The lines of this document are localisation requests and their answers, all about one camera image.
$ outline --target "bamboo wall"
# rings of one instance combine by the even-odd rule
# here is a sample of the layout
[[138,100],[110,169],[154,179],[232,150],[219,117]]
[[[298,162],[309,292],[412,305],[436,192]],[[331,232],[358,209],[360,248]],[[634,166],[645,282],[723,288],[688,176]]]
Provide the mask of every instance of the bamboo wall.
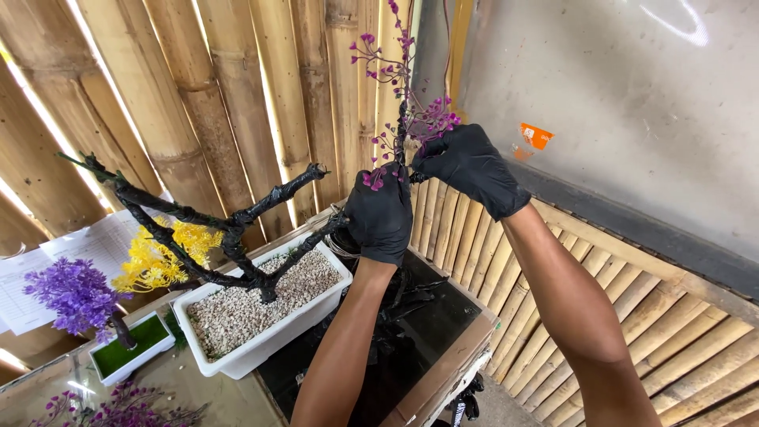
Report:
[[[500,317],[486,373],[544,425],[584,427],[577,379],[540,322],[503,228],[480,204],[444,187],[436,180],[419,187],[411,244]],[[665,427],[740,425],[759,410],[756,305],[569,213],[533,204],[606,290]]]
[[[53,156],[66,147],[217,216],[324,163],[331,174],[249,230],[250,250],[346,197],[372,166],[384,117],[375,100],[391,90],[351,65],[348,47],[365,31],[392,42],[387,12],[384,0],[2,2],[3,56],[35,96],[0,64],[0,179],[32,213],[0,197],[0,255],[89,226],[109,212],[103,205],[121,208]],[[397,114],[392,101],[379,102],[383,112]],[[0,347],[37,367],[80,342],[42,329],[3,334]]]

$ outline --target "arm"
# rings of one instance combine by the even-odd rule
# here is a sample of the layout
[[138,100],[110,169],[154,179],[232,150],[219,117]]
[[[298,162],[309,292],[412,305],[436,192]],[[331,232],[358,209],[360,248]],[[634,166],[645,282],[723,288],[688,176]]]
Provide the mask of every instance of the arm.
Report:
[[380,302],[395,265],[362,258],[301,385],[292,427],[347,425],[367,367]]
[[540,319],[575,371],[589,427],[659,426],[609,297],[532,206],[502,221]]
[[661,426],[611,302],[548,230],[485,131],[458,126],[428,143],[424,154],[414,157],[415,170],[443,180],[502,221],[540,318],[575,371],[588,427]]
[[[347,425],[361,392],[377,312],[411,240],[411,190],[405,168],[391,162],[382,171],[386,173],[374,177],[360,171],[345,204],[348,231],[361,245],[361,259],[301,385],[293,427]],[[382,185],[376,179],[382,179]]]

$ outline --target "white rectangular planter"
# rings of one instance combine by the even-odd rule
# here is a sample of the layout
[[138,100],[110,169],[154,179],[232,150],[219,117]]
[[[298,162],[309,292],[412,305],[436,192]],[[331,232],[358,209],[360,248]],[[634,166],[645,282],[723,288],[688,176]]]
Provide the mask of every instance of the white rectangular planter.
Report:
[[[311,233],[308,232],[298,236],[290,242],[259,256],[253,260],[253,263],[261,265],[264,261],[269,260],[275,255],[286,254],[290,248],[300,245],[310,235]],[[206,377],[210,377],[221,372],[235,380],[243,378],[248,372],[253,371],[258,365],[264,363],[269,356],[276,353],[298,335],[319,323],[338,306],[341,291],[351,284],[353,274],[345,268],[345,265],[340,262],[324,243],[320,242],[314,251],[321,252],[327,258],[329,263],[338,271],[342,280],[215,362],[209,362],[203,348],[200,346],[200,341],[195,335],[190,318],[187,316],[187,307],[219,289],[223,289],[223,286],[207,283],[176,299],[174,302],[174,313],[177,315],[179,326],[187,337],[187,343],[190,346],[190,350],[192,350],[193,356],[195,356],[200,373]],[[239,277],[242,275],[242,271],[237,268],[228,274]]]
[[150,319],[153,316],[157,316],[158,319],[161,321],[161,324],[163,325],[163,328],[166,329],[166,332],[168,332],[168,336],[159,342],[155,343],[152,347],[150,347],[147,351],[144,353],[141,353],[139,356],[135,357],[134,359],[130,360],[126,365],[122,366],[121,368],[117,369],[115,372],[110,374],[109,376],[103,378],[102,373],[100,372],[100,367],[95,362],[95,359],[93,358],[93,354],[97,351],[102,349],[103,347],[109,345],[113,341],[116,341],[116,336],[108,340],[107,343],[99,344],[95,348],[90,350],[90,359],[93,361],[93,364],[95,365],[95,370],[97,370],[97,376],[100,378],[100,382],[103,383],[103,385],[114,385],[117,382],[121,382],[127,377],[129,377],[129,374],[131,374],[135,369],[141,367],[145,363],[147,363],[149,360],[151,360],[153,357],[158,356],[158,353],[164,352],[174,346],[174,342],[176,339],[174,338],[174,334],[172,334],[171,330],[169,330],[168,326],[166,325],[166,322],[163,320],[161,316],[158,316],[158,313],[151,312],[144,318],[141,318],[140,320],[134,322],[129,326],[129,329],[133,329],[139,324],[142,324],[146,320]]

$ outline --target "gravel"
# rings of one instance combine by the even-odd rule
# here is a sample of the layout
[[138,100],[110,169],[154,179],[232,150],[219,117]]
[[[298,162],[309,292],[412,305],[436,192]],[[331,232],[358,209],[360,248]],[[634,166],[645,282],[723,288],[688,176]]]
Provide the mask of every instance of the gravel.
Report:
[[[285,259],[286,255],[275,256],[259,268],[272,273]],[[340,280],[324,254],[313,250],[280,279],[276,301],[262,304],[259,289],[246,292],[232,287],[189,305],[187,314],[206,357],[215,362]]]

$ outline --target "black glove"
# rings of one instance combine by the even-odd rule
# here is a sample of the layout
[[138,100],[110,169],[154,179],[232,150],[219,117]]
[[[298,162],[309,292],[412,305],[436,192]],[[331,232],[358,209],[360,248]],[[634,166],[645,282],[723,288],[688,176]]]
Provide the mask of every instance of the black glove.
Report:
[[413,221],[408,173],[399,167],[398,162],[386,163],[381,177],[379,170],[375,176],[360,171],[345,204],[351,221],[348,231],[361,245],[361,256],[398,267],[411,240]]
[[496,221],[530,203],[480,125],[459,125],[427,142],[411,165],[480,202]]

